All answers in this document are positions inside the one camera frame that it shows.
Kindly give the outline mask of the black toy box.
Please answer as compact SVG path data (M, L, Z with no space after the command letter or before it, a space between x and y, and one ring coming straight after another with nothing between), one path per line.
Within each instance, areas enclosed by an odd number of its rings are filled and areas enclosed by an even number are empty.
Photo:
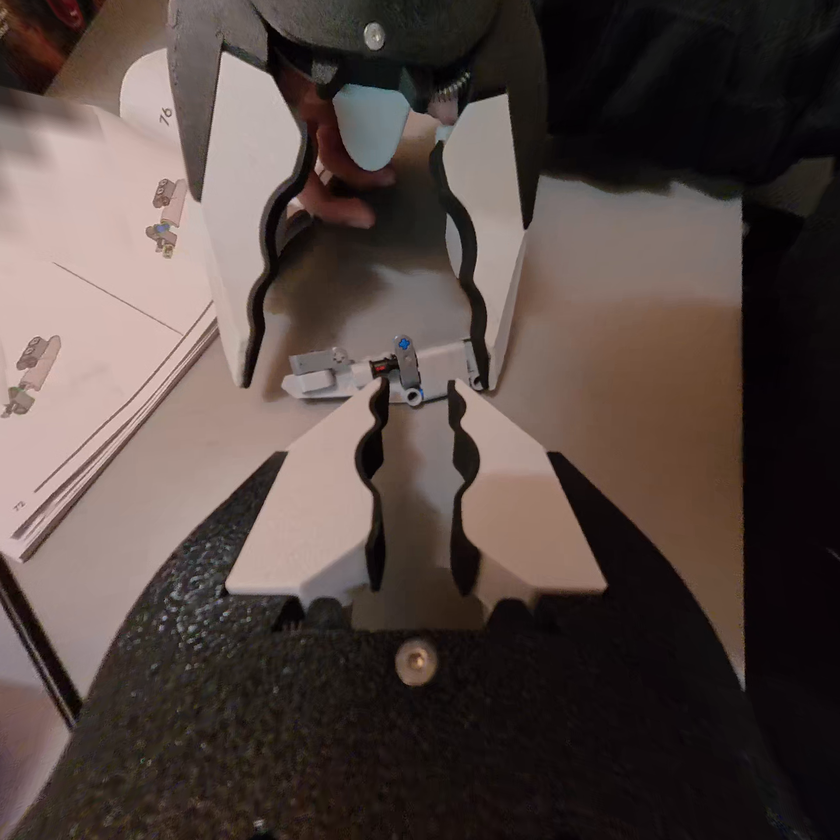
M2 1L2 86L44 93L103 1Z

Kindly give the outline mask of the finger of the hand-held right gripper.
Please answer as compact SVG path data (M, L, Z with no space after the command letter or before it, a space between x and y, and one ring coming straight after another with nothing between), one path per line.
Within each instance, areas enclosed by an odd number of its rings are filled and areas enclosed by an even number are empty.
M469 304L476 363L469 383L478 391L498 386L526 249L514 144L504 92L470 102L453 126L439 126L429 157L447 214L449 262Z
M217 326L236 386L252 382L280 254L311 223L297 197L313 149L273 78L224 52L199 202Z

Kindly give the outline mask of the light grey brick panel assembly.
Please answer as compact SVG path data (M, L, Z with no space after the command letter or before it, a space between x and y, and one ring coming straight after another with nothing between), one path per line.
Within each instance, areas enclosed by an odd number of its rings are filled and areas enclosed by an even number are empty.
M434 402L446 396L448 383L455 379L480 389L478 364L468 339L420 350L411 340L422 387L419 391L403 389L394 371L388 377L382 377L388 382L390 403L418 407ZM339 346L295 354L289 358L290 373L283 378L281 387L298 400L349 399L377 378L371 372L370 362L391 355L393 350L359 359L352 358Z

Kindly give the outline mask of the open instruction booklet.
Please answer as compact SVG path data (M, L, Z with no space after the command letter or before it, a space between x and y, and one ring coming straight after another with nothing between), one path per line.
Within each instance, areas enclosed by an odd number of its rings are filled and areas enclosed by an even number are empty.
M164 49L119 115L2 89L1 537L27 561L214 341Z

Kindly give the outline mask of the small dark grey brick assembly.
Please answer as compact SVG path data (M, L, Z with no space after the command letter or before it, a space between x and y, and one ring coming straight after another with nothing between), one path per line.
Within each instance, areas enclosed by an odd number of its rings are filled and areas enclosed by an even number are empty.
M395 371L403 389L419 391L422 380L412 340L401 333L394 337L393 344L391 355L370 362L373 376L388 377Z

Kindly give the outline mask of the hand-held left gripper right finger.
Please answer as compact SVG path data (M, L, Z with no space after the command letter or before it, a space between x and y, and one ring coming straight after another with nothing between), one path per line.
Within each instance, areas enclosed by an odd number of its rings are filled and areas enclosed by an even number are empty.
M480 602L599 595L606 578L550 454L461 380L448 383L454 498L449 566Z

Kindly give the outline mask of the person's right hand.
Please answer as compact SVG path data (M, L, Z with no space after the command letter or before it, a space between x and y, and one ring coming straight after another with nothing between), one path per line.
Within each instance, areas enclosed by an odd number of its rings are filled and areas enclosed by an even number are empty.
M298 196L301 205L327 224L372 228L375 210L358 193L393 186L396 183L393 167L388 164L377 171L366 171L352 160L344 147L333 105L321 99L314 87L305 87L298 110L315 140L318 160L330 175L325 182L320 174L310 173Z

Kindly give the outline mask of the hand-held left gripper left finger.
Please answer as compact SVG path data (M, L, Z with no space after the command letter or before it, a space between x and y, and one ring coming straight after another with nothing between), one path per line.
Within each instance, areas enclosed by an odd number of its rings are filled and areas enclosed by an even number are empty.
M382 586L382 500L390 385L376 377L284 452L276 478L230 571L231 595L350 601Z

